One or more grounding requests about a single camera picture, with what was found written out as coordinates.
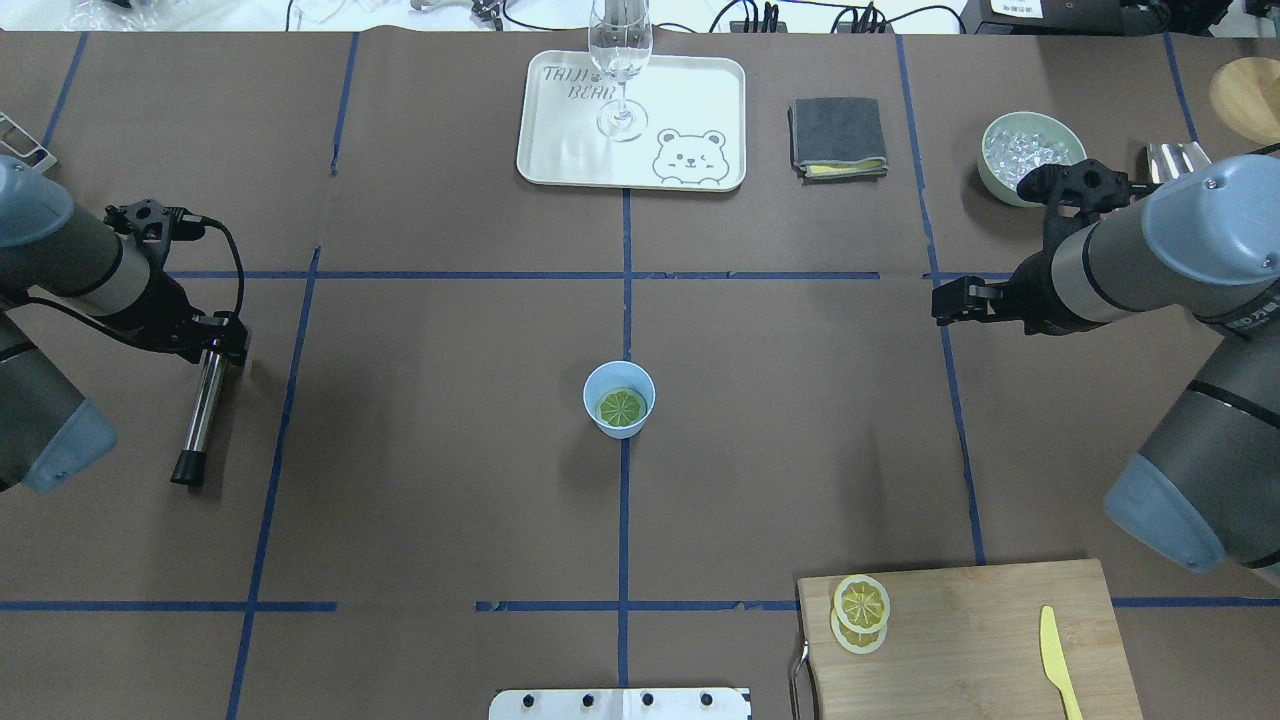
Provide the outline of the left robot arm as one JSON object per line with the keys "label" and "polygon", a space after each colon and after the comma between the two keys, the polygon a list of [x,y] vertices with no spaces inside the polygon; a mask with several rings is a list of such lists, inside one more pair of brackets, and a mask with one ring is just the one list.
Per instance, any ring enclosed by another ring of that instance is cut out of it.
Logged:
{"label": "left robot arm", "polygon": [[[166,272],[177,242],[223,236],[236,268],[228,310],[196,307]],[[193,415],[172,474],[200,487],[227,370],[243,366],[250,332],[242,320],[244,266],[219,220],[146,199],[86,211],[54,179],[19,158],[1,165],[1,484],[49,492],[111,451],[116,430],[13,320],[45,307],[106,338],[204,369]]]}

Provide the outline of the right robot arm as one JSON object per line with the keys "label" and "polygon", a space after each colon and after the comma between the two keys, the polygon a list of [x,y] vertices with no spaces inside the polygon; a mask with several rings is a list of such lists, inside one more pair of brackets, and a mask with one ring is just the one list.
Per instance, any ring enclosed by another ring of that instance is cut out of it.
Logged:
{"label": "right robot arm", "polygon": [[1108,519],[1178,566],[1224,564],[1277,583],[1277,190],[1274,152],[1138,183],[1093,159],[1036,168],[1018,195],[1042,245],[1006,281],[932,293],[938,325],[1029,336],[1178,316],[1213,341],[1105,496]]}

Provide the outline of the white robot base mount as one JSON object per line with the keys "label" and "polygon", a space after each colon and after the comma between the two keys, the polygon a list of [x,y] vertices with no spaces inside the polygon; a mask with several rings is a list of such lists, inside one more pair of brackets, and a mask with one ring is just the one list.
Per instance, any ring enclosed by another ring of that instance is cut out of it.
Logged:
{"label": "white robot base mount", "polygon": [[509,689],[489,719],[751,719],[748,689],[730,687]]}

